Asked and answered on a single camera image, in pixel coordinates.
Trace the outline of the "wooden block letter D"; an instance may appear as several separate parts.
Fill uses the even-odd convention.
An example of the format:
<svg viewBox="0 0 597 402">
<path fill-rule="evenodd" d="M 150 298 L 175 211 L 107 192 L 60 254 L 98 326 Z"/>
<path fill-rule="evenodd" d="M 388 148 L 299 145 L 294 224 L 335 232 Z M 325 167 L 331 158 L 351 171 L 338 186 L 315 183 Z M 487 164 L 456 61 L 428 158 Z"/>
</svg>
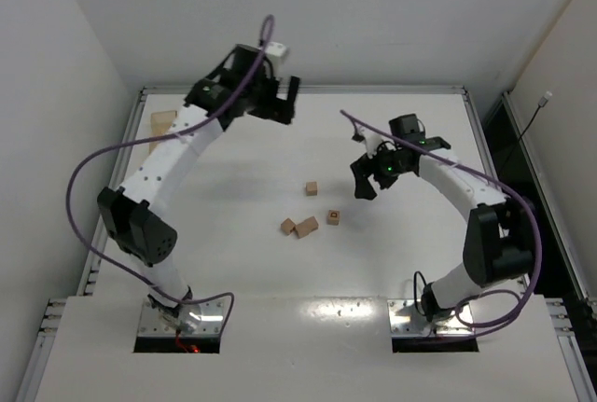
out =
<svg viewBox="0 0 597 402">
<path fill-rule="evenodd" d="M 336 210 L 329 210 L 327 213 L 326 222 L 328 225 L 337 226 L 340 223 L 340 212 Z"/>
</svg>

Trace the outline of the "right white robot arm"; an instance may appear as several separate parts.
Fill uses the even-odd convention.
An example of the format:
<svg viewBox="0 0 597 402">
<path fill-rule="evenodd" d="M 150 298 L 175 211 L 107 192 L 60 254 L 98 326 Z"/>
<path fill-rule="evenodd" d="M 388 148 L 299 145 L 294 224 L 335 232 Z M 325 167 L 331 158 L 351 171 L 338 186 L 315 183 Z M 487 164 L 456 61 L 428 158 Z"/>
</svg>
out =
<svg viewBox="0 0 597 402">
<path fill-rule="evenodd" d="M 372 201 L 400 176 L 412 173 L 434 187 L 466 223 L 461 263 L 423 287 L 415 306 L 429 322 L 458 313 L 466 303 L 489 296 L 494 286 L 522 275 L 526 292 L 507 314 L 479 328 L 515 319 L 533 294 L 540 274 L 542 240 L 532 204 L 488 174 L 465 166 L 440 136 L 429 137 L 419 118 L 408 114 L 383 132 L 355 117 L 353 139 L 366 151 L 351 165 L 354 195 Z"/>
</svg>

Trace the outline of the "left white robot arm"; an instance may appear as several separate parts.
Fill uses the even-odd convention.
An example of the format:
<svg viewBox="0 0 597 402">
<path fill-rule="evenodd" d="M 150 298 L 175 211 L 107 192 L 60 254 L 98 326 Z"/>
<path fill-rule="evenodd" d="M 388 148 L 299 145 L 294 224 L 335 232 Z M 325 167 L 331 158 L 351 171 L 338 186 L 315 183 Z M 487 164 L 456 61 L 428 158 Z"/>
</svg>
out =
<svg viewBox="0 0 597 402">
<path fill-rule="evenodd" d="M 288 47 L 276 42 L 264 49 L 236 46 L 191 88 L 167 131 L 168 139 L 157 142 L 117 189 L 106 187 L 97 198 L 108 236 L 132 257 L 149 281 L 151 299 L 166 310 L 192 298 L 174 265 L 177 232 L 164 220 L 169 202 L 200 155 L 235 118 L 248 115 L 291 123 L 299 78 L 290 78 L 286 98 L 278 96 L 279 70 L 288 55 Z"/>
</svg>

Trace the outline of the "amber transparent plastic container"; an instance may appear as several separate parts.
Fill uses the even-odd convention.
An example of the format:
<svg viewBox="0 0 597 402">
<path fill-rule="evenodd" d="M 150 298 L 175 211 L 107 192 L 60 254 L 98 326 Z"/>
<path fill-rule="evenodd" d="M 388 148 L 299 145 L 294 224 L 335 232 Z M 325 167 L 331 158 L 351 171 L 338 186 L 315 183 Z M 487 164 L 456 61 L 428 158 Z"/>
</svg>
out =
<svg viewBox="0 0 597 402">
<path fill-rule="evenodd" d="M 152 113 L 150 116 L 151 137 L 160 137 L 166 134 L 177 116 L 176 110 Z"/>
</svg>

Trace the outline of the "small wooden cube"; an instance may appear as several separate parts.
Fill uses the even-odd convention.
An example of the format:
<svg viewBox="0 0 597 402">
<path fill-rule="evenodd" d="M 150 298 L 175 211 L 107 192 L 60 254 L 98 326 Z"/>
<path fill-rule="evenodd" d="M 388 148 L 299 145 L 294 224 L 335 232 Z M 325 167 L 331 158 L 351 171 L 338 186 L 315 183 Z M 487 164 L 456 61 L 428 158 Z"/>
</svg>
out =
<svg viewBox="0 0 597 402">
<path fill-rule="evenodd" d="M 286 236 L 290 235 L 295 230 L 295 228 L 296 224 L 290 218 L 285 219 L 280 225 L 282 233 Z"/>
</svg>

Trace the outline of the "wooden block stack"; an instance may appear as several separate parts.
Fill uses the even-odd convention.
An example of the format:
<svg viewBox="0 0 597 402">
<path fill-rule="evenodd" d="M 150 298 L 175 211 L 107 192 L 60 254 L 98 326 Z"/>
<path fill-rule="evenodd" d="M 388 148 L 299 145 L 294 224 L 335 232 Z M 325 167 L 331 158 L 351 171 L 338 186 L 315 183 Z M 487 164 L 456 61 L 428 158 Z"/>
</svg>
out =
<svg viewBox="0 0 597 402">
<path fill-rule="evenodd" d="M 319 223 L 314 216 L 310 216 L 310 217 L 306 218 L 305 220 L 296 224 L 296 226 L 295 226 L 295 231 L 296 231 L 299 239 L 302 239 L 302 238 L 308 236 L 313 231 L 318 230 L 318 229 L 319 229 Z"/>
</svg>

